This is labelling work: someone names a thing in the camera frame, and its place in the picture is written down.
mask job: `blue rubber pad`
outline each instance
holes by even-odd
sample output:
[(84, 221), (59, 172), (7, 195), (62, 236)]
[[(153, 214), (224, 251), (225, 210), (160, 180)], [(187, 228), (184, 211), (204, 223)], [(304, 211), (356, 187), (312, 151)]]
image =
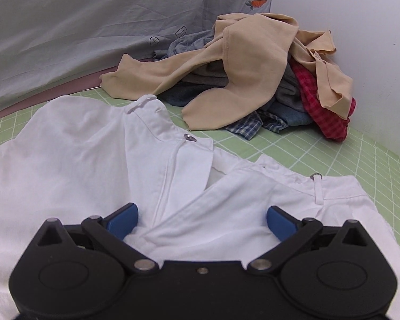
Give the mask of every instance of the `blue rubber pad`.
[(276, 212), (272, 207), (267, 211), (267, 225), (280, 241), (288, 239), (297, 232), (297, 226)]
[(132, 205), (108, 222), (107, 231), (122, 241), (137, 224), (138, 207)]

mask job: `white wall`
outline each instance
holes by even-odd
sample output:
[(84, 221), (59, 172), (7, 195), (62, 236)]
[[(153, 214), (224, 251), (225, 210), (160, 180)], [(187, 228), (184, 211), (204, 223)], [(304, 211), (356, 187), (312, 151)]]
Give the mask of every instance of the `white wall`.
[(334, 60), (354, 80), (351, 126), (400, 155), (400, 0), (272, 0), (271, 12), (332, 31)]

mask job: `orange carrot illustration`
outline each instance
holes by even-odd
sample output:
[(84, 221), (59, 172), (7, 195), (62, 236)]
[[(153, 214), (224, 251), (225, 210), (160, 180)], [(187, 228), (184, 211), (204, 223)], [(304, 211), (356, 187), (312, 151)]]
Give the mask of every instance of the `orange carrot illustration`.
[(250, 9), (252, 10), (254, 7), (259, 8), (265, 2), (267, 2), (267, 0), (252, 0), (252, 1), (249, 0), (248, 2), (246, 2), (246, 6), (250, 6)]

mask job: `red checkered fabric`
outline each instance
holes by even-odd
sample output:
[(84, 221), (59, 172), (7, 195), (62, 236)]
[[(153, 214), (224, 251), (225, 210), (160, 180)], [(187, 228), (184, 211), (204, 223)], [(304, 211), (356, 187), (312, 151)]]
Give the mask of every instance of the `red checkered fabric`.
[[(299, 81), (302, 103), (307, 113), (311, 115), (326, 138), (343, 142), (347, 137), (350, 119), (343, 120), (337, 114), (321, 106), (317, 98), (317, 80), (310, 71), (294, 59), (290, 60), (290, 67)], [(353, 114), (355, 107), (356, 100), (353, 98), (348, 116)]]

